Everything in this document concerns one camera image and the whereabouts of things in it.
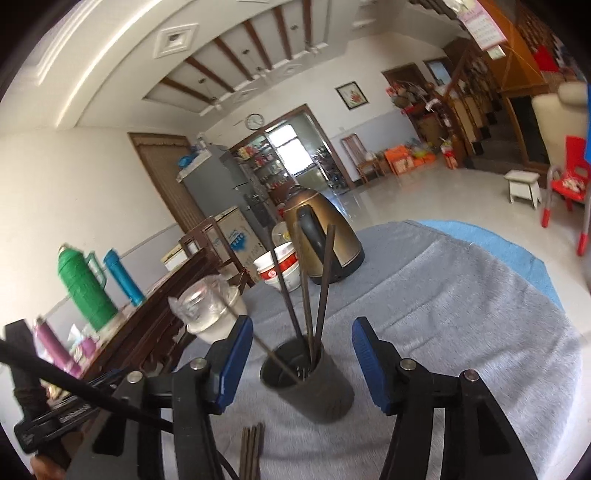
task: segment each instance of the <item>red label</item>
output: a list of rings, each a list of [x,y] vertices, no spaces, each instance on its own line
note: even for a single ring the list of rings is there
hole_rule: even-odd
[[[296,252],[293,252],[289,257],[287,257],[283,262],[279,263],[279,268],[282,272],[290,268],[297,262],[297,255]],[[264,272],[260,272],[259,275],[263,280],[270,280],[277,276],[277,272],[274,268],[270,268],[269,270],[265,270]]]

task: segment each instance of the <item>window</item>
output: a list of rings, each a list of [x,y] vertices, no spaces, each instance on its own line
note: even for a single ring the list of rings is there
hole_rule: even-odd
[[[275,148],[278,148],[296,137],[296,131],[291,125],[284,125],[271,131],[269,138]]]
[[[445,68],[445,65],[440,60],[433,60],[427,62],[427,67],[431,70],[433,76],[437,80],[438,85],[447,85],[452,81],[449,76],[449,72]]]
[[[269,139],[279,152],[285,168],[291,175],[297,175],[313,164],[310,155],[297,138],[291,125],[284,125],[269,133]]]

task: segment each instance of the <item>blue gripper pad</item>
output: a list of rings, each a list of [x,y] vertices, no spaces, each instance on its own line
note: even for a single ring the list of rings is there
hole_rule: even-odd
[[[376,348],[379,340],[367,318],[358,317],[351,328],[353,349],[368,385],[372,400],[385,414],[391,410],[392,399],[388,392],[388,380]]]
[[[220,377],[219,377],[219,391],[215,400],[216,406],[221,412],[223,412],[228,405],[231,405],[236,396],[236,390],[244,371],[244,365],[246,359],[251,351],[252,345],[252,320],[250,317],[239,317],[236,321],[236,325],[230,332],[228,338],[224,341],[232,341],[233,344],[226,357],[226,363],[224,364]]]

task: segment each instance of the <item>chopstick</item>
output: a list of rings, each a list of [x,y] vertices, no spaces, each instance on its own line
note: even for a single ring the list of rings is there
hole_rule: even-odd
[[[261,422],[256,424],[255,429],[255,441],[253,447],[253,458],[252,458],[252,469],[251,477],[249,480],[256,480],[259,478],[259,458],[261,456],[262,436],[263,436],[263,424]]]
[[[252,454],[255,443],[255,427],[248,429],[248,439],[246,441],[246,466],[244,470],[244,478],[241,480],[250,480],[252,471]]]
[[[269,242],[271,244],[271,258],[273,259],[273,266],[275,268],[275,273],[277,273],[277,278],[279,279],[279,285],[281,287],[281,294],[283,295],[283,300],[285,302],[285,306],[287,307],[287,311],[290,314],[291,324],[295,331],[295,336],[297,339],[301,340],[302,344],[304,345],[304,351],[307,350],[308,346],[306,345],[306,341],[304,340],[304,336],[301,334],[300,324],[297,321],[296,311],[294,310],[294,306],[291,302],[290,293],[287,291],[287,287],[285,286],[285,279],[283,278],[283,272],[279,267],[279,260],[277,260],[277,253],[275,252],[275,247],[273,246],[273,238],[271,235],[272,229],[271,227],[267,227],[267,233],[269,234]]]
[[[222,304],[228,309],[228,311],[235,316],[236,318],[238,318],[240,315],[238,315],[236,313],[236,310],[234,310],[232,307],[230,307],[230,305],[228,304],[228,302],[223,298],[223,296],[214,288],[212,289],[212,293],[214,294],[214,296],[222,302]],[[275,362],[275,364],[281,368],[281,370],[283,370],[283,372],[285,374],[287,374],[296,384],[301,383],[301,380],[299,379],[299,377],[294,373],[294,371],[287,366],[287,364],[281,360],[273,350],[271,350],[266,344],[265,342],[263,342],[259,336],[252,332],[252,338],[253,340],[258,344],[258,346],[260,346],[269,356],[269,358],[271,360],[273,360]]]
[[[310,307],[310,290],[308,288],[308,275],[304,264],[300,262],[301,298],[304,307],[304,318],[306,319],[306,338],[308,340],[308,354],[310,365],[314,365],[314,325],[312,324],[312,309]]]
[[[261,457],[264,425],[259,422],[252,427],[242,429],[240,445],[240,480],[257,480],[259,475],[259,459]]]
[[[250,428],[244,427],[242,429],[242,441],[240,444],[240,468],[238,470],[238,477],[240,480],[246,480],[246,456],[248,455],[248,436],[250,435]]]
[[[326,231],[326,244],[324,246],[324,264],[322,265],[322,282],[320,284],[320,300],[318,302],[318,317],[316,319],[316,333],[314,335],[314,360],[313,367],[320,358],[320,347],[322,345],[322,330],[324,328],[324,317],[326,315],[326,302],[329,296],[330,270],[333,260],[333,248],[335,246],[336,227],[329,225]]]

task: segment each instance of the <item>human hand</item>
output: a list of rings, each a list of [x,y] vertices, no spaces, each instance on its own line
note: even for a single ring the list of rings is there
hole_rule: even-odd
[[[31,459],[31,468],[37,480],[64,480],[66,471],[49,457],[35,455]]]

